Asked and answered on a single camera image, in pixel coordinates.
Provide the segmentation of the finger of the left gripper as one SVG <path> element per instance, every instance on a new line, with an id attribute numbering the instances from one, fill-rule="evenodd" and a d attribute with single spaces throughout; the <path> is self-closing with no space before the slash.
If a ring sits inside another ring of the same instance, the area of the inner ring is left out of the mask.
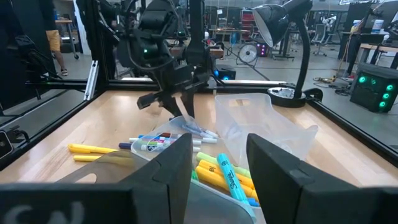
<path id="1" fill-rule="evenodd" d="M 160 97 L 160 106 L 170 112 L 173 116 L 181 116 L 182 112 L 177 105 L 177 101 L 171 95 L 162 95 Z"/>
<path id="2" fill-rule="evenodd" d="M 192 118 L 195 117 L 195 110 L 194 110 L 194 89 L 189 89 L 182 93 L 182 103 L 186 109 L 186 112 Z"/>

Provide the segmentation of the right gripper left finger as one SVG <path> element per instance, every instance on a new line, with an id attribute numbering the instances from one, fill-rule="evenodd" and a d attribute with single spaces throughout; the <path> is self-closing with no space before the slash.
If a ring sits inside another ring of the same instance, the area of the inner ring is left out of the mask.
<path id="1" fill-rule="evenodd" d="M 183 223 L 192 178 L 192 135 L 185 133 L 132 175 L 134 222 Z"/>

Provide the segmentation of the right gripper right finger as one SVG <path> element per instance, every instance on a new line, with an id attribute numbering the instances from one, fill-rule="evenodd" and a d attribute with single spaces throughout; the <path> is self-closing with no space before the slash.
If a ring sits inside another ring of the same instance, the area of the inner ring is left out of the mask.
<path id="1" fill-rule="evenodd" d="M 342 180 L 257 134 L 247 137 L 249 170 L 267 223 L 343 223 L 336 187 Z"/>

